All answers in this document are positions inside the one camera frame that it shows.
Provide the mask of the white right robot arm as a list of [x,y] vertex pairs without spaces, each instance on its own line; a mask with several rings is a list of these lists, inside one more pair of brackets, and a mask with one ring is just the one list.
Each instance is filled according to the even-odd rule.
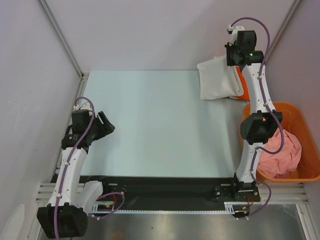
[[228,29],[230,41],[225,45],[226,64],[239,67],[249,94],[250,114],[240,124],[243,152],[234,174],[231,196],[242,201],[256,187],[256,171],[261,153],[276,130],[281,129],[283,114],[276,111],[270,98],[264,53],[256,50],[257,35],[242,26]]

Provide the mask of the orange plastic bin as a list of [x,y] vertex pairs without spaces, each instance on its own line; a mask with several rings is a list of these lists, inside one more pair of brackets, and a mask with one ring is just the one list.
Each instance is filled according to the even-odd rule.
[[320,155],[302,113],[296,106],[287,102],[274,102],[273,105],[278,112],[282,113],[281,126],[283,130],[295,135],[301,144],[301,159],[297,169],[286,178],[270,178],[258,169],[258,163],[263,151],[275,155],[284,146],[284,135],[281,135],[280,131],[276,130],[273,137],[263,147],[263,150],[257,149],[257,143],[249,145],[246,140],[241,140],[243,153],[236,171],[236,177],[239,181],[245,183],[257,180],[269,185],[298,184],[319,180]]

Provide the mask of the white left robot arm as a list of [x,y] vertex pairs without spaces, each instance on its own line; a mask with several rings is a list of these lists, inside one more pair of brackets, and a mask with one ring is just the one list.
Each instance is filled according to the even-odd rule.
[[113,133],[115,126],[103,111],[75,110],[61,141],[62,159],[55,187],[47,206],[37,210],[39,221],[49,239],[76,238],[85,235],[88,215],[95,200],[105,200],[111,188],[99,180],[85,183],[81,193],[78,185],[89,147],[94,141]]

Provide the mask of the right corner frame post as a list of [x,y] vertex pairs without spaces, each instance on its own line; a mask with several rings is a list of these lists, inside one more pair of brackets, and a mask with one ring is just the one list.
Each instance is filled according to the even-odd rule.
[[268,60],[271,58],[273,52],[276,50],[278,44],[280,43],[281,39],[283,38],[284,34],[286,33],[287,29],[289,28],[291,22],[293,21],[295,15],[299,11],[302,3],[304,0],[293,0],[292,4],[290,5],[285,17],[283,18],[280,27],[278,28],[274,39],[271,41],[270,48],[268,54],[266,56],[265,62],[267,63]]

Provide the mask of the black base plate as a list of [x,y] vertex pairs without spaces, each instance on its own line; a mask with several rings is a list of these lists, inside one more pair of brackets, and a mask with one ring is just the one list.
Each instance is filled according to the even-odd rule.
[[233,178],[129,177],[83,175],[79,183],[102,183],[103,193],[122,192],[116,206],[123,211],[221,211],[225,202],[260,202],[258,188],[238,192]]

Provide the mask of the left corner frame post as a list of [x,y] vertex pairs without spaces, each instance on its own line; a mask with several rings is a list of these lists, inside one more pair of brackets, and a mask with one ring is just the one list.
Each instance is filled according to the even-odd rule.
[[62,50],[64,51],[65,55],[68,58],[70,64],[72,65],[72,68],[76,72],[77,76],[81,79],[84,76],[84,73],[81,70],[81,67],[78,64],[78,62],[72,52],[72,49],[71,49],[70,45],[68,44],[60,26],[59,26],[59,23],[56,20],[49,4],[47,3],[46,0],[37,0],[36,2],[38,3],[40,9],[42,10],[45,19],[47,20],[49,26],[51,27],[54,35],[56,36]]

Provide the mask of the white t-shirt red graphic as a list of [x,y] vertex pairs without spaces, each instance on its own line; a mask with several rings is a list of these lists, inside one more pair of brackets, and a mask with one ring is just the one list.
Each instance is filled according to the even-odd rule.
[[227,65],[225,55],[199,63],[197,69],[201,100],[240,97],[244,94],[236,67]]

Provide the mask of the corner frame post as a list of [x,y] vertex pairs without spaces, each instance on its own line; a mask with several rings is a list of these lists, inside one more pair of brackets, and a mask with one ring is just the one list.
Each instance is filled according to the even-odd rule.
[[278,44],[280,43],[281,39],[283,38],[284,34],[286,33],[287,29],[289,28],[291,22],[293,21],[295,15],[299,11],[302,3],[304,0],[293,0],[292,4],[290,5],[285,17],[283,18],[280,27],[278,28],[274,39],[271,41],[270,48],[268,54],[266,56],[265,62],[267,63],[268,60],[271,58],[273,52],[276,50]]
[[38,3],[40,9],[42,10],[45,19],[47,20],[49,26],[51,27],[54,35],[56,36],[62,50],[64,51],[65,55],[68,58],[70,64],[72,65],[72,68],[76,72],[77,76],[81,79],[84,76],[84,73],[81,70],[81,67],[78,64],[78,62],[72,52],[72,49],[71,49],[70,45],[68,44],[60,26],[59,26],[59,23],[56,20],[49,4],[47,3],[46,0],[37,0],[36,2]]

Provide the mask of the folded orange t-shirt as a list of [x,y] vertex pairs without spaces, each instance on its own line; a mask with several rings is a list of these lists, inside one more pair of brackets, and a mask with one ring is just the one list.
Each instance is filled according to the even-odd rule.
[[249,91],[248,91],[246,80],[245,80],[245,78],[239,68],[236,68],[236,71],[237,71],[237,76],[242,84],[243,94],[240,96],[231,96],[231,98],[250,102],[250,96],[249,96]]

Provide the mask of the pink t-shirt in bin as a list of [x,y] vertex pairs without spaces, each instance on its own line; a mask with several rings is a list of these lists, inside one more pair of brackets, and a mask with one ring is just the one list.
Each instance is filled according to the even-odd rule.
[[295,135],[283,130],[284,145],[277,154],[261,152],[258,169],[269,178],[286,178],[294,172],[301,160],[302,146]]

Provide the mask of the aluminium frame rail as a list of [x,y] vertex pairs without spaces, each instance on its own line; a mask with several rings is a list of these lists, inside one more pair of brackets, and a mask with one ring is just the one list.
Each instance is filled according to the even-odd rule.
[[[78,87],[76,89],[75,97],[74,97],[74,100],[72,102],[71,109],[73,109],[75,100],[78,97],[82,97],[83,96],[85,88],[86,88],[86,84],[87,84],[87,81],[88,81],[88,78],[89,78],[89,75],[90,75],[89,72],[85,72],[83,74],[83,76],[80,78]],[[60,165],[61,165],[61,156],[62,156],[61,152],[62,151],[59,150],[57,158],[56,158],[56,163],[54,165],[52,177],[49,179],[49,181],[40,184],[40,187],[39,187],[39,190],[38,190],[38,194],[37,194],[36,199],[35,199],[35,203],[39,204],[41,207],[45,206],[48,203],[48,201],[49,201],[49,199],[50,199],[50,197],[51,197],[51,195],[52,195],[52,193],[54,191],[55,184],[51,183],[51,180],[53,178],[55,178],[59,173]]]

